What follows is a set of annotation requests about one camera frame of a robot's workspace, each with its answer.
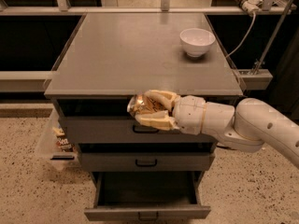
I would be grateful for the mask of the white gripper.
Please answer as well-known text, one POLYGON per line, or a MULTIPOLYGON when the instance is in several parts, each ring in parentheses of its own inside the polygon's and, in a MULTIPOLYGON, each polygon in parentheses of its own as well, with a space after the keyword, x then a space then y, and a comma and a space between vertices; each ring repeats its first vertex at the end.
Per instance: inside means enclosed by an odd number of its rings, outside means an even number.
POLYGON ((135 119, 143 126, 162 131, 179 130, 197 135, 201 132, 206 101, 195 96, 182 97, 175 92, 149 90, 144 93, 150 110, 164 110, 152 114, 136 114, 135 119), (167 110, 173 109, 173 117, 167 110))

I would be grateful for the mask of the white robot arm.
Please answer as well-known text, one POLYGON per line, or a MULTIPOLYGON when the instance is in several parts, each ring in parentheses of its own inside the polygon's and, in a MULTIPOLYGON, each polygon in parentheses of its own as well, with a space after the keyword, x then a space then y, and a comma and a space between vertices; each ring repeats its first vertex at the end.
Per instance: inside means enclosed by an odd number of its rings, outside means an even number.
POLYGON ((163 131, 206 134, 243 152, 256 152, 268 144, 299 167, 299 126, 254 98, 232 106, 211 103, 202 97, 149 90, 134 96, 127 111, 141 125, 163 131))

